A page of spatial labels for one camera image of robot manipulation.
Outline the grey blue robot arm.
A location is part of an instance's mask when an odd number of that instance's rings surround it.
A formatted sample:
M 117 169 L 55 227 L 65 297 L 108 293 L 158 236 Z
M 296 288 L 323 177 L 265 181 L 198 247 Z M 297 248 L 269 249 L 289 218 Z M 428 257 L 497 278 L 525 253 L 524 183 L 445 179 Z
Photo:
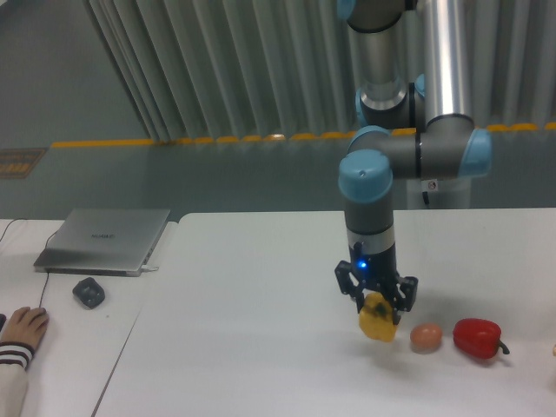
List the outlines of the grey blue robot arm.
M 396 27 L 410 10 L 424 24 L 422 83 L 402 79 L 395 51 Z M 364 83 L 355 100 L 363 125 L 338 176 L 350 258 L 334 273 L 358 308 L 366 292 L 382 295 L 397 324 L 413 307 L 418 281 L 396 266 L 394 181 L 485 175 L 492 139 L 472 118 L 461 1 L 340 1 L 337 13 L 357 37 Z

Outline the striped sleeve forearm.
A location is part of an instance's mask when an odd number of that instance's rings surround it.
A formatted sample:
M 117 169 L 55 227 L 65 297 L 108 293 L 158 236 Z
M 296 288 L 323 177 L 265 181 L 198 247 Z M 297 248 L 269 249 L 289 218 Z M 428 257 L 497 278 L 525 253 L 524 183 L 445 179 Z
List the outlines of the striped sleeve forearm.
M 27 366 L 35 349 L 22 342 L 1 343 L 1 415 L 19 416 L 28 388 Z

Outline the person's hand on mouse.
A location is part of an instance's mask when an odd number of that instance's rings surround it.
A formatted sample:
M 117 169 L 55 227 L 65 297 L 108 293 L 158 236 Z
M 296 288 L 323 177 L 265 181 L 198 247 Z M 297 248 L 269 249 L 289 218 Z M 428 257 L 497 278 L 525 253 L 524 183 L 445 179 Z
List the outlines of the person's hand on mouse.
M 23 307 L 16 310 L 5 325 L 1 342 L 24 344 L 37 351 L 47 332 L 50 320 L 47 312 L 46 314 L 39 313 L 39 308 Z

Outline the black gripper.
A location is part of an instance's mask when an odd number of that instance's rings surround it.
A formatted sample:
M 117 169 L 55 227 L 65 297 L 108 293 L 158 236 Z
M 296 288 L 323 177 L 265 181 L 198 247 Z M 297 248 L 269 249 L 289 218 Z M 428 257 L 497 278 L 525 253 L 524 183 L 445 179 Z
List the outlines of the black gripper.
M 398 325 L 401 314 L 409 312 L 414 305 L 419 280 L 397 275 L 395 245 L 369 254 L 362 242 L 356 242 L 349 251 L 350 262 L 340 261 L 334 269 L 341 293 L 355 303 L 357 313 L 364 306 L 363 289 L 381 293 L 392 308 L 393 324 Z

